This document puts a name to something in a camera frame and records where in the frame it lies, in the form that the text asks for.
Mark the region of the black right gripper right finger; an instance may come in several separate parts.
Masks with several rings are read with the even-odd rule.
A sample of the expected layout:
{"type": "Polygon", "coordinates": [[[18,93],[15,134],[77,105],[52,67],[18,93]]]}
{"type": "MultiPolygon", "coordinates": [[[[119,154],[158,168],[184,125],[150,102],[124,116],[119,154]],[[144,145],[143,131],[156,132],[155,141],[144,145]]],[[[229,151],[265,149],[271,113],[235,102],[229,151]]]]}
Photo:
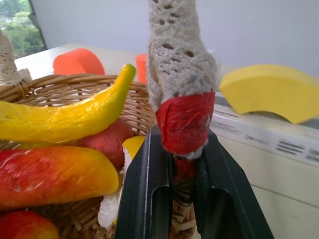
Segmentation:
{"type": "Polygon", "coordinates": [[[194,211],[203,239],[272,239],[244,170],[212,131],[196,161],[194,211]]]}

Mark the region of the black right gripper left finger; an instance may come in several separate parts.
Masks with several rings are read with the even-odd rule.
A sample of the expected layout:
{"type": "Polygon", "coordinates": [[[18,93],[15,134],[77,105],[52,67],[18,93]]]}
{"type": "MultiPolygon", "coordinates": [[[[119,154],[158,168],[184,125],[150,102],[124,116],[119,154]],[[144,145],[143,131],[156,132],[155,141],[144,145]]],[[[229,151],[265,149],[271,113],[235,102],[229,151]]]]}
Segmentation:
{"type": "Polygon", "coordinates": [[[115,238],[167,239],[171,222],[171,159],[159,128],[153,127],[128,167],[115,238]]]}

